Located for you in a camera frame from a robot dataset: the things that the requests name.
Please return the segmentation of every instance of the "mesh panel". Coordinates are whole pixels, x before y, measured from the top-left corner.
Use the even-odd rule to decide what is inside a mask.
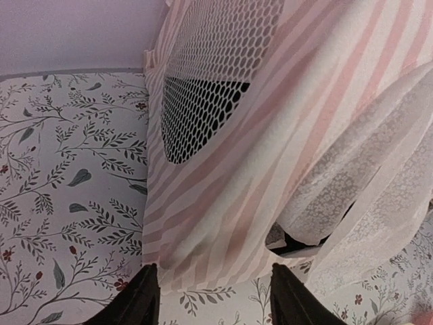
[[[225,124],[275,33],[282,0],[195,0],[167,64],[161,117],[166,156],[180,164]]]

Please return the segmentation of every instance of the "white mesh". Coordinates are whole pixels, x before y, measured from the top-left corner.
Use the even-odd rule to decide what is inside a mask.
[[[282,0],[195,0],[167,64],[162,138],[184,163],[225,124],[275,33]]]

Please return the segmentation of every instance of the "hexagonal mesh hole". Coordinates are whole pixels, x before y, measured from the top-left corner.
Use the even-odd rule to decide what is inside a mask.
[[[161,116],[168,161],[191,158],[225,124],[277,28],[282,0],[195,0],[167,64]]]

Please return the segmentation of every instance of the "plain wall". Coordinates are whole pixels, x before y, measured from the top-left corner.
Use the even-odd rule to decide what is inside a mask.
[[[0,75],[140,68],[165,0],[0,0]]]

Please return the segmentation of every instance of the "striped fabric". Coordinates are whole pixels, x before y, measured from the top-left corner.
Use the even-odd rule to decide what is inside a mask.
[[[201,150],[176,165],[167,160],[162,136],[164,78],[179,48],[200,38],[212,28],[209,24],[217,25],[199,17],[215,1],[255,3],[257,8],[280,4],[277,28],[251,78],[236,80],[250,86],[233,114]],[[145,53],[150,124],[143,262],[159,265],[162,292],[234,284],[269,273],[274,262],[291,266],[315,256],[307,285],[317,295],[328,295],[359,280],[410,241],[424,218],[433,183],[426,166],[412,161],[420,150],[425,161],[431,143],[433,108],[426,109],[430,95],[423,87],[432,80],[432,15],[431,0],[171,3],[155,49]],[[208,72],[196,77],[204,75],[221,78]],[[423,93],[427,99],[418,95]],[[398,110],[408,96],[411,105]],[[363,144],[385,137],[381,126],[392,124],[393,114],[395,134],[388,145],[381,142],[382,155],[372,154],[370,176],[359,179],[356,191],[343,198],[348,202],[321,231],[316,216],[326,207],[316,204],[313,212],[306,207],[320,196],[312,194],[315,184],[325,188],[336,179],[334,169],[346,171],[349,162],[356,162],[353,152],[363,153]],[[317,167],[326,163],[329,170]],[[392,195],[401,198],[393,186],[398,187],[397,179],[403,182],[401,171],[410,164],[419,171],[410,183],[417,192],[401,204],[382,202],[394,202]],[[372,213],[372,207],[379,212]],[[277,220],[304,242],[331,236],[320,250],[284,259],[265,247]],[[303,231],[308,226],[318,230],[317,236]]]

